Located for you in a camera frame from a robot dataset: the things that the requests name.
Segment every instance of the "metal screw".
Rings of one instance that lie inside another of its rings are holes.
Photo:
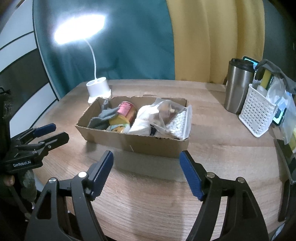
[[[86,175],[87,175],[86,172],[80,172],[80,173],[78,173],[78,176],[79,176],[80,178],[84,178],[84,177],[86,177]]]
[[[215,173],[213,173],[213,172],[207,172],[207,177],[214,178],[215,177]]]
[[[243,177],[238,177],[237,180],[239,183],[244,183],[246,181]]]
[[[56,179],[54,177],[52,177],[51,179],[48,180],[50,183],[53,183],[56,181]]]

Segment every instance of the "red can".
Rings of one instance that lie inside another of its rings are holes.
[[[136,107],[128,102],[123,101],[119,104],[118,116],[109,120],[110,125],[119,125],[119,124],[129,124],[130,126],[133,124],[136,118]]]

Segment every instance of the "wooden table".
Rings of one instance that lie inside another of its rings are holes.
[[[273,131],[255,138],[236,115],[227,112],[223,107],[225,86],[171,80],[112,80],[109,85],[113,96],[188,99],[193,107],[188,151],[194,160],[221,178],[244,177],[268,231],[279,225],[285,171]],[[104,233],[120,241],[185,240],[201,202],[193,197],[178,160],[86,142],[75,124],[88,107],[87,100],[85,83],[81,83],[37,122],[37,126],[53,122],[57,132],[70,136],[68,144],[51,151],[43,167],[35,170],[41,182],[45,184],[53,176],[72,178],[99,160],[105,150],[111,150],[114,167],[101,196],[92,203]],[[226,198],[222,198],[212,239],[220,235],[225,207]]]

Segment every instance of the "teal curtain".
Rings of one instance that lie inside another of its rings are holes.
[[[61,97],[79,83],[94,79],[94,63],[83,40],[58,45],[54,32],[66,19],[88,13],[106,16],[103,30],[88,39],[98,78],[175,79],[166,0],[34,0],[39,50]]]

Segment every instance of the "stainless steel tumbler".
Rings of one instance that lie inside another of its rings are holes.
[[[240,114],[252,83],[255,70],[248,60],[233,58],[229,61],[227,87],[224,108],[234,114]]]

